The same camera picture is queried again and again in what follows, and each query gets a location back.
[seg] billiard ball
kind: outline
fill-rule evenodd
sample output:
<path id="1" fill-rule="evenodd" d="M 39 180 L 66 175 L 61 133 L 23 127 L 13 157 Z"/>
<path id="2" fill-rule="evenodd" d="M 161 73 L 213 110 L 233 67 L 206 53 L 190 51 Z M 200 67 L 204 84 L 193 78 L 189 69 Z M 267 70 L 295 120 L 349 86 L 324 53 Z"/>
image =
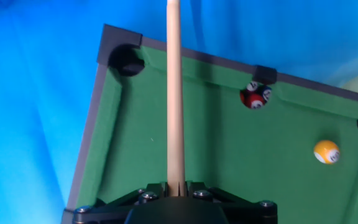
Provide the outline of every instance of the billiard ball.
<path id="1" fill-rule="evenodd" d="M 339 148 L 332 141 L 323 140 L 314 147 L 314 156 L 324 164 L 334 164 L 339 160 Z"/>
<path id="2" fill-rule="evenodd" d="M 243 104 L 246 103 L 246 99 L 250 96 L 251 93 L 255 92 L 259 87 L 259 84 L 255 81 L 251 81 L 247 88 L 240 91 L 240 98 Z"/>
<path id="3" fill-rule="evenodd" d="M 264 106 L 264 98 L 258 94 L 251 93 L 246 99 L 245 103 L 246 107 L 250 109 L 259 109 Z"/>
<path id="4" fill-rule="evenodd" d="M 261 95 L 264 98 L 265 103 L 267 103 L 270 99 L 270 95 L 272 94 L 272 89 L 269 86 L 262 85 L 258 87 L 256 93 Z"/>
<path id="5" fill-rule="evenodd" d="M 254 91 L 256 91 L 258 89 L 259 84 L 255 81 L 251 81 L 248 85 L 247 85 L 247 92 L 248 93 L 253 93 Z"/>

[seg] ball number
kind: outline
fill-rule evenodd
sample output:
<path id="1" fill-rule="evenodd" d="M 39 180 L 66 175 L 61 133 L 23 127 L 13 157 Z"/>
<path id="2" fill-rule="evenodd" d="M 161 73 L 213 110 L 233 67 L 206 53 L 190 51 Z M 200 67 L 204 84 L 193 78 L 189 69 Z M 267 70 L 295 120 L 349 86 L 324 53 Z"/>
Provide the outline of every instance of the ball number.
<path id="1" fill-rule="evenodd" d="M 330 162 L 337 162 L 339 160 L 339 151 L 336 149 L 333 149 L 328 154 L 328 160 Z"/>
<path id="2" fill-rule="evenodd" d="M 264 98 L 266 101 L 268 101 L 271 94 L 272 94 L 272 90 L 269 90 L 269 89 L 268 89 L 268 90 L 265 90 L 265 91 L 262 93 L 262 96 L 263 96 L 263 98 Z"/>
<path id="3" fill-rule="evenodd" d="M 255 91 L 256 89 L 258 89 L 258 83 L 257 82 L 252 81 L 247 85 L 247 90 L 248 91 Z"/>
<path id="4" fill-rule="evenodd" d="M 261 101 L 255 100 L 255 101 L 253 101 L 252 104 L 251 104 L 251 109 L 259 109 L 259 108 L 261 108 L 263 105 L 264 105 L 264 104 L 263 104 Z"/>

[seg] green felt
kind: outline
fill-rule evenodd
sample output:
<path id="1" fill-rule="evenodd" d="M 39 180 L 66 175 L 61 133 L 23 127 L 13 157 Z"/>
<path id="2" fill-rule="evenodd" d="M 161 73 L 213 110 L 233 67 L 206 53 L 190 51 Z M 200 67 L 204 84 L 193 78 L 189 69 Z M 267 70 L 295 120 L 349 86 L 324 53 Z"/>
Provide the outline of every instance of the green felt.
<path id="1" fill-rule="evenodd" d="M 106 74 L 78 206 L 166 180 L 167 55 L 139 53 L 138 76 Z M 358 102 L 277 83 L 250 110 L 239 99 L 250 74 L 183 58 L 183 76 L 186 179 L 273 200 L 280 223 L 358 224 Z M 337 164 L 314 157 L 322 139 L 339 146 Z"/>

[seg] blue backdrop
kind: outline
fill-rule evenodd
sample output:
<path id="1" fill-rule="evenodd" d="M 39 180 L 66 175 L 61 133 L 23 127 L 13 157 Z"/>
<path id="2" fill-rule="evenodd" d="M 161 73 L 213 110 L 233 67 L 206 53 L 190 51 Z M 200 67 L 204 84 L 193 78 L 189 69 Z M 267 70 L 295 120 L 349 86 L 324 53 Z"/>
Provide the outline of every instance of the blue backdrop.
<path id="1" fill-rule="evenodd" d="M 104 23 L 165 40 L 166 0 L 0 0 L 0 223 L 58 223 Z M 318 82 L 358 58 L 358 0 L 182 0 L 185 47 Z M 358 65 L 342 80 L 358 76 Z"/>

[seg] metal screw head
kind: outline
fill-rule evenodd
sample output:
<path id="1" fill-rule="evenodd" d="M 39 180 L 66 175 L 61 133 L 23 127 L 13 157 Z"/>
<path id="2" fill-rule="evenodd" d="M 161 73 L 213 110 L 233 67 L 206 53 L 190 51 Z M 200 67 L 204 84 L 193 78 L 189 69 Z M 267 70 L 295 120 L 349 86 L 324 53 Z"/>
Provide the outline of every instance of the metal screw head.
<path id="1" fill-rule="evenodd" d="M 80 208 L 77 208 L 75 211 L 77 213 L 86 213 L 88 211 L 90 211 L 92 209 L 92 207 L 88 206 L 88 205 L 85 205 L 85 206 L 82 206 Z"/>
<path id="2" fill-rule="evenodd" d="M 144 199 L 155 199 L 157 198 L 157 195 L 154 192 L 145 192 L 142 194 L 142 197 Z"/>
<path id="3" fill-rule="evenodd" d="M 207 190 L 196 190 L 193 195 L 196 197 L 209 197 L 211 193 Z"/>
<path id="4" fill-rule="evenodd" d="M 274 203 L 269 200 L 263 200 L 263 201 L 259 202 L 259 204 L 265 208 L 268 208 L 268 207 L 271 207 L 274 205 Z"/>

